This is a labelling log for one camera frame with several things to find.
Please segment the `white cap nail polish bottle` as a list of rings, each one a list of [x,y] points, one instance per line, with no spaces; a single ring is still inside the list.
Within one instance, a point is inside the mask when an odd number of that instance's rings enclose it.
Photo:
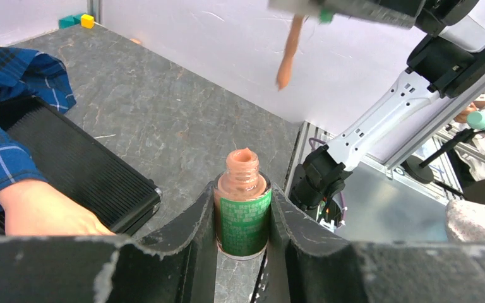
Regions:
[[[246,261],[268,243],[271,182],[249,148],[230,152],[225,164],[213,182],[217,245],[226,256]]]

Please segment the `teal handled tool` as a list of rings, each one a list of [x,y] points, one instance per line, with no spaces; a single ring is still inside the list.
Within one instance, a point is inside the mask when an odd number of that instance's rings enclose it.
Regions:
[[[485,113],[481,111],[471,112],[467,116],[467,124],[471,129],[485,133]]]

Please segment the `blue plaid shirt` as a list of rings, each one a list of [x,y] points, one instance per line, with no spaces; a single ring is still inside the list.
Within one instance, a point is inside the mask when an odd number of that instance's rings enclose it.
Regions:
[[[27,148],[7,132],[21,114],[19,100],[31,97],[62,114],[76,104],[64,63],[40,50],[0,47],[0,190],[27,179],[45,180]]]

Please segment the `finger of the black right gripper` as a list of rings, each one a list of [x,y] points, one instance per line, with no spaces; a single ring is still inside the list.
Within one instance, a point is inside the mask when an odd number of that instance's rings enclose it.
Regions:
[[[321,23],[330,23],[335,15],[354,19],[412,28],[425,2],[422,0],[269,0],[271,9],[310,16]]]

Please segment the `black ribbed block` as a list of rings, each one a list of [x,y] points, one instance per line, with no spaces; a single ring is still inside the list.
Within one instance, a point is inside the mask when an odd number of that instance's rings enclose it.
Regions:
[[[161,190],[103,144],[37,97],[18,102],[8,134],[44,177],[117,234],[133,235],[157,212]]]

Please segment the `white cap with brush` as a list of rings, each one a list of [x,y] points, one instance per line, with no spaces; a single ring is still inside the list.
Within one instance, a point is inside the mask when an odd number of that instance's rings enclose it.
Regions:
[[[293,16],[290,31],[285,43],[283,58],[277,71],[276,84],[278,91],[283,90],[290,82],[294,56],[296,55],[299,46],[301,29],[308,18],[309,16],[304,15]]]

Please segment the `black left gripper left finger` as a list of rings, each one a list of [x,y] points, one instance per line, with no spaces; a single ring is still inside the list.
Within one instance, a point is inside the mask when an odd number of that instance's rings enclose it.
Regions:
[[[139,243],[151,251],[152,274],[146,279],[147,302],[213,302],[217,245],[213,183],[195,202]]]

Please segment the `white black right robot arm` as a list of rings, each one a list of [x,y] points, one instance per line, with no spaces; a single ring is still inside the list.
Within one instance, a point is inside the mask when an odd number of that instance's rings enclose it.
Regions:
[[[342,218],[334,196],[378,140],[419,109],[461,95],[485,74],[485,1],[270,1],[268,5],[294,15],[278,69],[279,88],[290,81],[301,27],[310,17],[330,23],[336,15],[349,16],[416,27],[426,35],[379,101],[296,167],[289,199],[319,220]]]

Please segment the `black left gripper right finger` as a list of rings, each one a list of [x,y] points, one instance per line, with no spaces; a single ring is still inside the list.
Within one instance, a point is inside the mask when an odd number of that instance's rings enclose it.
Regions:
[[[269,302],[351,302],[349,243],[272,186],[267,247]]]

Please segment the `teal block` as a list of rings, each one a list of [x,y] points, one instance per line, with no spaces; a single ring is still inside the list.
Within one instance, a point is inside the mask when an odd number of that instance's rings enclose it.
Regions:
[[[81,23],[83,14],[69,15],[58,20],[59,29],[72,27]]]

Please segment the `yellow cube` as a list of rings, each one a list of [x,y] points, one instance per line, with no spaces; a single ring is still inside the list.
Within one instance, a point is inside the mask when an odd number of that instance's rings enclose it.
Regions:
[[[93,28],[95,25],[95,18],[92,15],[83,14],[80,17],[80,25],[84,28]]]

